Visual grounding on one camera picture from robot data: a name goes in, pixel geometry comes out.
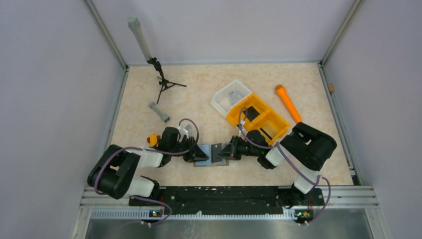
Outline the grey leather card holder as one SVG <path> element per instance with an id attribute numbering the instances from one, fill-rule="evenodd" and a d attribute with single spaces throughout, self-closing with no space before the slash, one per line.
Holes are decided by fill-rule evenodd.
<path id="1" fill-rule="evenodd" d="M 229 165 L 229 161 L 227 160 L 227 159 L 224 159 L 224 161 L 223 161 L 223 163 L 221 163 L 221 164 L 213 164 L 212 162 L 211 162 L 211 158 L 212 158 L 212 156 L 211 156 L 211 146 L 212 146 L 212 144 L 209 144 L 210 145 L 210 158 L 209 158 L 209 160 L 207 160 L 207 161 L 201 161 L 201 162 L 195 162 L 194 163 L 194 167 L 218 167 L 218 166 L 228 166 Z"/>

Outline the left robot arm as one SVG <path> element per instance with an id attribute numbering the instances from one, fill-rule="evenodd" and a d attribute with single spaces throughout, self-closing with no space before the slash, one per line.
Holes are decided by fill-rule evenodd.
<path id="1" fill-rule="evenodd" d="M 166 127 L 149 148 L 120 147 L 110 145 L 87 177 L 87 184 L 98 194 L 114 199 L 123 196 L 140 196 L 148 206 L 159 201 L 159 184 L 144 176 L 136 176 L 140 168 L 159 168 L 170 162 L 173 156 L 182 157 L 187 163 L 206 161 L 208 155 L 201 150 L 196 138 L 178 127 Z"/>

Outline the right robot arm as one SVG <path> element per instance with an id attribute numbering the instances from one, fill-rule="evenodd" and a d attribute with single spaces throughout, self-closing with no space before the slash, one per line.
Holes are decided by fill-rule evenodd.
<path id="1" fill-rule="evenodd" d="M 230 143 L 217 155 L 224 159 L 240 160 L 242 156 L 256 156 L 266 169 L 274 169 L 284 161 L 297 173 L 293 183 L 292 199 L 305 205 L 312 199 L 311 190 L 319 184 L 320 171 L 332 156 L 337 143 L 330 135 L 303 122 L 274 145 L 269 145 L 265 134 L 255 129 L 233 136 Z"/>

